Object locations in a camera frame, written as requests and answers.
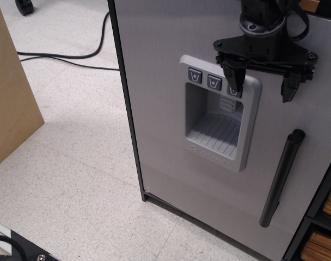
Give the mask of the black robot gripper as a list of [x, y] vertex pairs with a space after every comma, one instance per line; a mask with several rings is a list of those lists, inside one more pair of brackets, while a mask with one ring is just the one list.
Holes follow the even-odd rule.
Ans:
[[[294, 11], [305, 29], [296, 36], [287, 31]], [[246, 69], [284, 75], [283, 103], [291, 102], [301, 82], [313, 78], [318, 56], [296, 44], [309, 32], [309, 18], [298, 1], [241, 1], [242, 36], [216, 40], [217, 63], [234, 92], [241, 92]]]

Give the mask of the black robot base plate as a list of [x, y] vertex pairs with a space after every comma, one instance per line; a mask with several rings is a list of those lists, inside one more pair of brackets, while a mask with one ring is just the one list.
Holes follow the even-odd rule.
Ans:
[[14, 231], [10, 232], [9, 237], [0, 235], [0, 242], [11, 247], [11, 253], [0, 254], [0, 260], [59, 260]]

